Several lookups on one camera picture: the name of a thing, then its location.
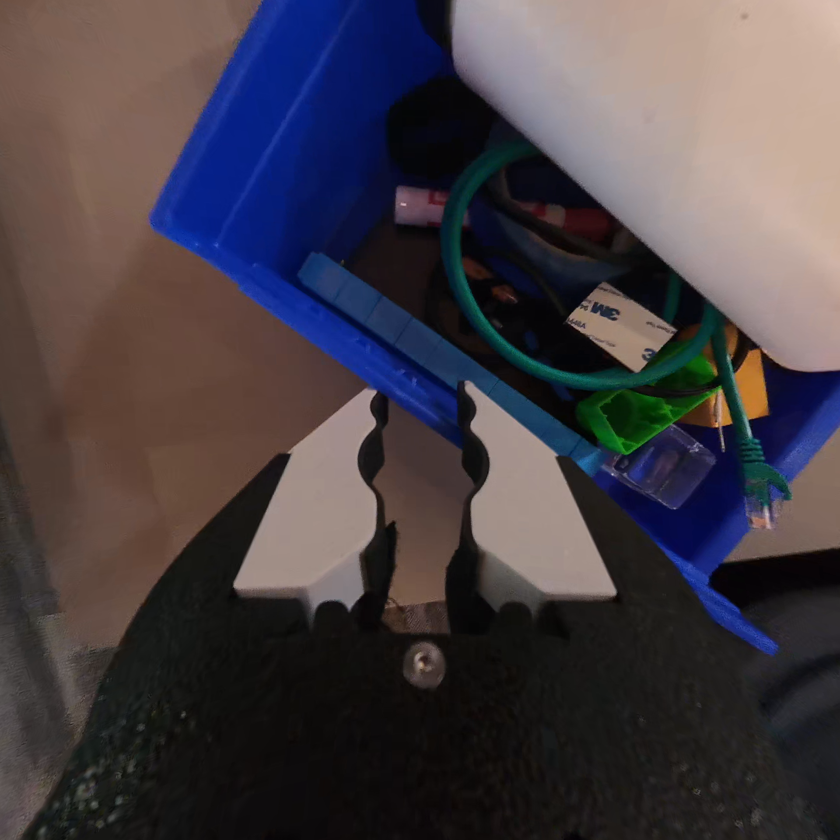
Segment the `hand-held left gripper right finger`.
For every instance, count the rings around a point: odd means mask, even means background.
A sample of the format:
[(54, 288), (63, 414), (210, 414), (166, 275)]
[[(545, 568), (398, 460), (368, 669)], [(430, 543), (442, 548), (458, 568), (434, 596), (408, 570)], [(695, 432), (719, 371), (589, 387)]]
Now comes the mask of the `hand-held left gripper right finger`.
[(458, 384), (457, 400), (472, 490), (446, 570), (448, 608), (615, 600), (560, 457), (473, 382)]

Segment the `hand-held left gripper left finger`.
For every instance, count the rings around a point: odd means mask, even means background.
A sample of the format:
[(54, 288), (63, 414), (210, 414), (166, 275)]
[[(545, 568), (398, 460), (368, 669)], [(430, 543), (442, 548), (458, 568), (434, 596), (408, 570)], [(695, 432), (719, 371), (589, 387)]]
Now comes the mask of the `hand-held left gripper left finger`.
[(375, 477), (388, 401), (367, 388), (304, 437), (286, 466), (234, 580), (239, 597), (384, 603), (395, 567)]

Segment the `blue storage bin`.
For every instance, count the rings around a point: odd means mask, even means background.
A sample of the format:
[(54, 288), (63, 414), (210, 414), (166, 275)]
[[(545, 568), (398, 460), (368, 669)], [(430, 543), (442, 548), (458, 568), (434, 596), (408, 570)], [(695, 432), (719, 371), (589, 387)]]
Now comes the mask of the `blue storage bin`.
[[(352, 256), (385, 214), (399, 173), (386, 145), (398, 99), (448, 69), (410, 1), (263, 2), (209, 99), (151, 216), (161, 235), (378, 390), (389, 357), (302, 286), (310, 253)], [(838, 371), (770, 364), (772, 414), (756, 435), (795, 478), (838, 429)], [(394, 404), (399, 405), (383, 393)], [(599, 485), (675, 562), (709, 614), (766, 654), (776, 643), (709, 586), (747, 532), (739, 469), (723, 456), (667, 511), (601, 472)]]

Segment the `white bottle with black lid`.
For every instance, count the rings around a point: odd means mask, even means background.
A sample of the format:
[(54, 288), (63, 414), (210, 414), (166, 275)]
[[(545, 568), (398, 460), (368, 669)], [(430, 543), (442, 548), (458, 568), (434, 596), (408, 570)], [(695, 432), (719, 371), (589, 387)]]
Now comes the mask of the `white bottle with black lid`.
[(457, 1), (461, 79), (795, 371), (839, 366), (839, 2)]

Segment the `clear plastic case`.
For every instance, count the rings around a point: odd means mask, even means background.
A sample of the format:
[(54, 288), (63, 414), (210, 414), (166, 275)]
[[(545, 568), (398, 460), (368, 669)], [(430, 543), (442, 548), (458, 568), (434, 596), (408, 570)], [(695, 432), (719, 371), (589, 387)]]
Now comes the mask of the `clear plastic case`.
[(708, 478), (717, 457), (677, 425), (628, 455), (608, 453), (602, 471), (647, 499), (677, 510)]

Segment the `bright green plastic block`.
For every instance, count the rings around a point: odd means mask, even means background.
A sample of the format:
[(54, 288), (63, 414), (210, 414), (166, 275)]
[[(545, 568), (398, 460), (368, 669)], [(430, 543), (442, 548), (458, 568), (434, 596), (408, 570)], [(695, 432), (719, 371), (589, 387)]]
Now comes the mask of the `bright green plastic block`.
[(639, 390), (594, 392), (580, 400), (574, 415), (581, 428), (607, 450), (629, 455), (677, 423), (708, 399), (717, 372), (711, 361), (711, 347), (705, 349), (673, 374)]

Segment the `light blue segmented bar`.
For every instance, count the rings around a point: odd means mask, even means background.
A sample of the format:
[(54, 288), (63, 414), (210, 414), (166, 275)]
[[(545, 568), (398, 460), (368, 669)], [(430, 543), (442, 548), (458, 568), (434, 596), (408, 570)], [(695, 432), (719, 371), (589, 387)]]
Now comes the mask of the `light blue segmented bar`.
[(605, 455), (570, 427), (490, 373), (408, 311), (323, 254), (310, 253), (298, 272), (302, 286), (360, 328), (359, 341), (372, 353), (382, 347), (393, 373), (381, 373), (375, 387), (417, 419), (460, 447), (457, 389), (471, 382), (556, 455), (569, 457), (591, 477)]

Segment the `white adhesive pad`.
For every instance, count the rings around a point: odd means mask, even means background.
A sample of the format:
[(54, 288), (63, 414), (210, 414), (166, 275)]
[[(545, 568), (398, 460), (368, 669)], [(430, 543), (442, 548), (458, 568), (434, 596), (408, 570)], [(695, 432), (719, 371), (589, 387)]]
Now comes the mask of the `white adhesive pad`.
[(565, 325), (631, 372), (640, 372), (676, 335), (676, 328), (609, 283), (598, 285)]

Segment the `orange toy brick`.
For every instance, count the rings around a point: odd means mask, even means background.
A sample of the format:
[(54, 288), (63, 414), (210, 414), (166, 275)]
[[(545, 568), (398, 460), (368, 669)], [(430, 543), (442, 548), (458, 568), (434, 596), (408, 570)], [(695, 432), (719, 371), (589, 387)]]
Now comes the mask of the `orange toy brick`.
[[(770, 408), (763, 369), (763, 353), (731, 322), (726, 323), (725, 330), (732, 364), (736, 363), (734, 352), (738, 348), (739, 340), (747, 340), (749, 346), (745, 361), (736, 371), (736, 384), (748, 419), (766, 417), (770, 414)], [(678, 424), (705, 428), (731, 426), (732, 417), (725, 396), (714, 395), (707, 399), (678, 420)]]

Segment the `blue pouch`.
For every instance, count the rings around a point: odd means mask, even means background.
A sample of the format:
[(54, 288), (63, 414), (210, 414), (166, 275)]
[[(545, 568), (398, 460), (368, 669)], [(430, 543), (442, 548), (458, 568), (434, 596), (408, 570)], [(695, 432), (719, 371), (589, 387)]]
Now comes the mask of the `blue pouch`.
[(573, 255), (545, 243), (536, 234), (529, 232), (502, 213), (498, 211), (490, 213), (490, 217), (498, 223), (511, 249), (526, 257), (556, 285), (597, 285), (603, 281), (623, 277), (632, 269), (630, 266), (610, 264), (584, 255)]

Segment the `red white marker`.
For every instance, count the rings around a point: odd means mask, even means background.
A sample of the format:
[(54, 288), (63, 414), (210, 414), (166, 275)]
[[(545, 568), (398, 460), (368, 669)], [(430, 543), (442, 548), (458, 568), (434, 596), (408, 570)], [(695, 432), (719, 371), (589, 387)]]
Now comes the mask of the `red white marker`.
[(602, 244), (616, 231), (616, 220), (601, 208), (565, 208), (546, 203), (519, 203), (519, 206), (552, 228)]

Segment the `white red tube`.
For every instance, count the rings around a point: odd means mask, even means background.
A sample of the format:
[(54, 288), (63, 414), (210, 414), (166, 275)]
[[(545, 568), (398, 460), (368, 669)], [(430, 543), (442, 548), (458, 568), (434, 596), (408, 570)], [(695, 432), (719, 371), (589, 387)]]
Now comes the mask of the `white red tube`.
[(398, 185), (395, 188), (393, 222), (403, 227), (440, 228), (448, 199), (447, 191)]

